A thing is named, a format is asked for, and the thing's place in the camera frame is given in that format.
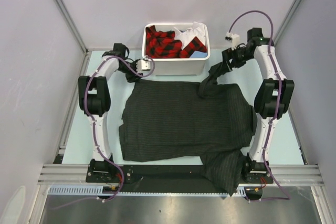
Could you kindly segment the dark pinstriped long sleeve shirt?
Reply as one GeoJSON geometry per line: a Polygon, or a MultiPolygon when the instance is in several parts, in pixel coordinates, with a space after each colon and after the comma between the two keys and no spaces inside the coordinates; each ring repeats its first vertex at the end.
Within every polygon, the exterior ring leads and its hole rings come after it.
{"type": "Polygon", "coordinates": [[[239,85],[140,80],[119,127],[122,157],[152,162],[198,156],[202,175],[229,194],[239,183],[257,116],[239,85]]]}

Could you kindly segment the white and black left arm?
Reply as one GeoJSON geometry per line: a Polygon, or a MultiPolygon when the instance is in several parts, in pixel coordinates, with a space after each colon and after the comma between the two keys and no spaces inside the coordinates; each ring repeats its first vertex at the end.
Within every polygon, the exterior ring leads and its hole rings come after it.
{"type": "Polygon", "coordinates": [[[121,181],[121,172],[114,165],[108,141],[107,115],[111,108],[108,80],[116,71],[124,73],[129,83],[141,79],[142,74],[136,73],[138,62],[129,60],[129,53],[126,45],[115,43],[112,50],[103,53],[93,74],[78,78],[79,106],[89,120],[93,135],[93,155],[86,176],[88,183],[121,181]]]}

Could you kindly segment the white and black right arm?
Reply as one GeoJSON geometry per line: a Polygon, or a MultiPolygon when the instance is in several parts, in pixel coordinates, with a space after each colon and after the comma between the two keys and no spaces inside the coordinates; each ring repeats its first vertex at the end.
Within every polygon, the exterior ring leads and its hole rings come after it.
{"type": "Polygon", "coordinates": [[[280,69],[271,38],[263,36],[261,28],[247,32],[247,44],[240,42],[238,34],[228,32],[225,39],[230,48],[222,52],[229,70],[242,67],[248,60],[258,63],[263,81],[254,99],[257,126],[253,143],[242,169],[242,179],[247,183],[272,183],[269,168],[271,140],[282,116],[287,113],[295,84],[280,69]]]}

